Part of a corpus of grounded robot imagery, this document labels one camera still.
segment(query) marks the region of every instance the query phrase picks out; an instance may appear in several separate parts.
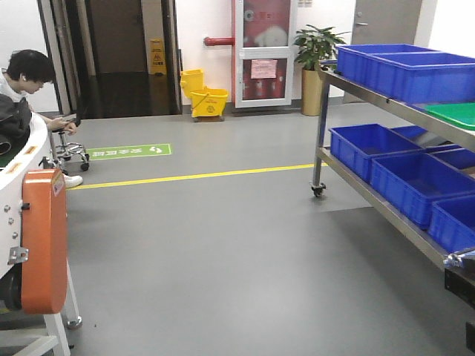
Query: cart caster wheel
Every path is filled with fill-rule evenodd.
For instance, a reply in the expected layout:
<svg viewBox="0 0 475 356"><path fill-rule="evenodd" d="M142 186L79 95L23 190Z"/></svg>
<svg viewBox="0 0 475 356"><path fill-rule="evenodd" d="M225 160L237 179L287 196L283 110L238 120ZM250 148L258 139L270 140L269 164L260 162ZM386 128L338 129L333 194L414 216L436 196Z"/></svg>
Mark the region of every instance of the cart caster wheel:
<svg viewBox="0 0 475 356"><path fill-rule="evenodd" d="M327 186L324 183L320 183L318 187L312 187L313 195L317 198L321 198L324 193L324 189L327 189Z"/></svg>

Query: green tray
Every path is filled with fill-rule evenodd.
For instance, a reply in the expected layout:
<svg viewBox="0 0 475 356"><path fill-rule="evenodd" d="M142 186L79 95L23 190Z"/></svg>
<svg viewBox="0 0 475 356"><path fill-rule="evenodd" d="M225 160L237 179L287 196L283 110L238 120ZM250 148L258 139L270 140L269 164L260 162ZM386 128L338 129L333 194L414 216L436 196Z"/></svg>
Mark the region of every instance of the green tray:
<svg viewBox="0 0 475 356"><path fill-rule="evenodd" d="M428 105L425 110L452 125L475 131L475 102Z"/></svg>

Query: white wall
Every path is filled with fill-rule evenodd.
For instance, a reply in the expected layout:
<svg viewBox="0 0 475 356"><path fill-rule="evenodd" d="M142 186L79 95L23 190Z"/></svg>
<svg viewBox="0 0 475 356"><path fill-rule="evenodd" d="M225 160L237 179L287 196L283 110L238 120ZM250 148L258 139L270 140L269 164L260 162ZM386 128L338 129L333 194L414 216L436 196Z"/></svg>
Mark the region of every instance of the white wall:
<svg viewBox="0 0 475 356"><path fill-rule="evenodd" d="M317 27L335 26L337 33L351 31L356 0L314 0L312 7L299 7L295 29L305 24ZM231 91L231 46L207 47L203 39L232 35L232 2L230 0L176 0L178 46L182 50L183 69L204 69L205 85ZM350 43L350 34L344 36ZM331 96L341 95L332 88ZM301 97L301 66L296 66L293 99ZM183 103L190 101L183 97Z"/></svg>
<svg viewBox="0 0 475 356"><path fill-rule="evenodd" d="M474 14L474 0L438 0L429 47L475 57Z"/></svg>
<svg viewBox="0 0 475 356"><path fill-rule="evenodd" d="M156 0L143 0L152 4ZM314 0L312 7L299 7L296 28L305 24L335 26L336 31L351 30L356 0ZM202 68L209 87L231 90L230 46L206 47L203 39L230 37L231 0L176 0L177 31L184 69ZM474 0L423 0L416 44L475 57ZM8 65L13 50L32 48L46 53L45 40L36 0L0 0L0 67ZM350 43L350 34L345 36ZM301 97L300 68L296 66L293 99ZM341 95L333 88L331 96ZM57 111L52 85L30 97L37 111Z"/></svg>
<svg viewBox="0 0 475 356"><path fill-rule="evenodd" d="M205 37L231 37L231 0L175 0L183 69L202 68L210 88L231 92L231 46L207 47ZM183 104L190 100L183 96Z"/></svg>
<svg viewBox="0 0 475 356"><path fill-rule="evenodd" d="M38 50L48 55L36 0L0 0L0 14L0 67L8 66L14 50ZM28 102L35 111L58 111L52 84L45 84Z"/></svg>

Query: paper notice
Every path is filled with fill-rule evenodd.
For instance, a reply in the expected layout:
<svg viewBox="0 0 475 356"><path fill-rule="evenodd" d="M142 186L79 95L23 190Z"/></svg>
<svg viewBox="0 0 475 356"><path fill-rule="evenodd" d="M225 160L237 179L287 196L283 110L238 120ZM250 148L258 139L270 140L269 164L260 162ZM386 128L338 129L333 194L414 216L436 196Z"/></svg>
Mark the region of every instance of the paper notice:
<svg viewBox="0 0 475 356"><path fill-rule="evenodd" d="M251 79L275 78L277 59L253 59L251 61Z"/></svg>

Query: gray floor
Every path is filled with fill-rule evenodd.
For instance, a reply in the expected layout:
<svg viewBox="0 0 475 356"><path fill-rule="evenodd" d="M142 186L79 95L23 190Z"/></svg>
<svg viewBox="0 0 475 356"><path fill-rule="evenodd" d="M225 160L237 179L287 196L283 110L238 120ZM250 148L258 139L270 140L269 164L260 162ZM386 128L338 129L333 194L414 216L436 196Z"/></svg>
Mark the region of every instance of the gray floor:
<svg viewBox="0 0 475 356"><path fill-rule="evenodd" d="M367 104L329 112L329 126L375 121L407 124ZM299 113L161 116L84 121L75 139L173 147L93 161L87 186L306 165L315 130ZM69 191L84 319L68 332L72 355L472 355L474 311L444 290L442 272L330 168L320 200L311 177L303 168Z"/></svg>

